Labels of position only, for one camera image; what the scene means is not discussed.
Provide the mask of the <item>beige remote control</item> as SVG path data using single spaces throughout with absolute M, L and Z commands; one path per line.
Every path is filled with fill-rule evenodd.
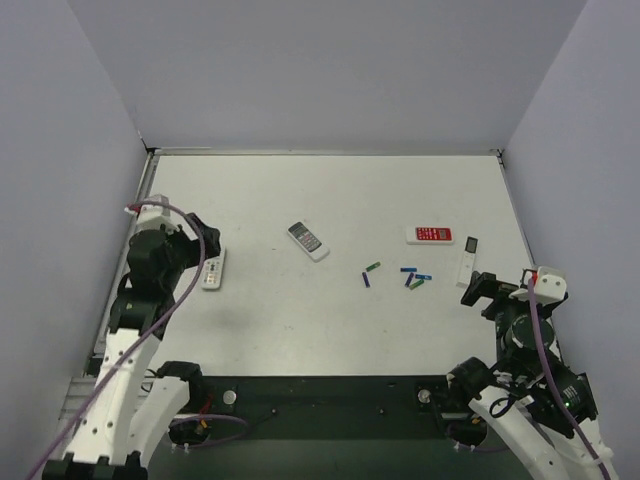
M 226 248 L 222 247 L 217 256 L 205 261 L 200 283 L 203 291 L 215 291 L 221 287 L 225 256 Z

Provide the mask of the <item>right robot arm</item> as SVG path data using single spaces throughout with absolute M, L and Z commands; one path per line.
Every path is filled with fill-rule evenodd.
M 569 297 L 564 274 L 524 270 L 517 284 L 473 272 L 461 303 L 489 299 L 493 366 L 471 357 L 447 376 L 451 396 L 494 431 L 534 479 L 615 479 L 588 377 L 554 352 L 554 310 Z

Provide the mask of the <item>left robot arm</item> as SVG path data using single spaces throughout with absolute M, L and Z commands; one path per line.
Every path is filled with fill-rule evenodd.
M 128 270 L 110 309 L 104 358 L 91 394 L 54 440 L 67 444 L 50 453 L 37 470 L 44 479 L 146 479 L 148 465 L 170 422 L 180 411 L 204 402 L 198 365 L 164 374 L 144 401 L 138 399 L 145 373 L 175 310 L 185 301 L 174 292 L 182 274 L 195 271 L 195 288 L 205 262 L 221 252 L 220 232 L 194 213 L 185 225 L 172 222 L 172 207 L 136 204 L 137 232 L 130 238 Z

